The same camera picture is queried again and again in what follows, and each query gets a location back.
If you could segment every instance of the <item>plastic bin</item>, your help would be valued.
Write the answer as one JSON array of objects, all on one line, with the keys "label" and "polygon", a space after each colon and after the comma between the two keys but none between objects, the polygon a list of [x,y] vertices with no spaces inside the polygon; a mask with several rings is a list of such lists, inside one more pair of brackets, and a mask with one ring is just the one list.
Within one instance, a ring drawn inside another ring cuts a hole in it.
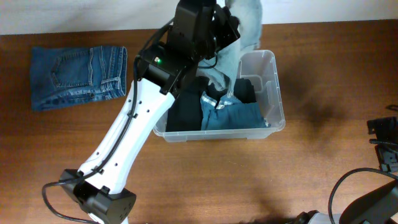
[{"label": "plastic bin", "polygon": [[286,121],[274,53],[270,50],[255,50],[243,55],[239,61],[238,78],[251,81],[261,113],[271,124],[271,128],[165,132],[166,112],[154,127],[155,134],[167,142],[185,142],[203,139],[264,139],[274,132],[283,130]]}]

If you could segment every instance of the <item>wood grain tabletop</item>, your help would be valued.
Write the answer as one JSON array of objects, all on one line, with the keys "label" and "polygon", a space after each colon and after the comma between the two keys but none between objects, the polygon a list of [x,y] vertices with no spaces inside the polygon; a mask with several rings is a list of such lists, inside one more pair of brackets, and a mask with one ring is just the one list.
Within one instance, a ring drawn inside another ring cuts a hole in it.
[{"label": "wood grain tabletop", "polygon": [[[0,221],[69,223],[45,207],[41,187],[77,169],[97,148],[125,98],[61,110],[30,107],[30,50],[124,45],[132,61],[154,30],[0,36]],[[286,127],[266,139],[167,143],[151,134],[126,188],[137,194],[130,223],[239,223],[327,213],[346,172],[378,168],[366,121],[397,116],[398,21],[278,24],[263,27],[261,49],[275,53]],[[390,182],[356,174],[334,199],[341,213]],[[60,212],[88,218],[61,188]]]}]

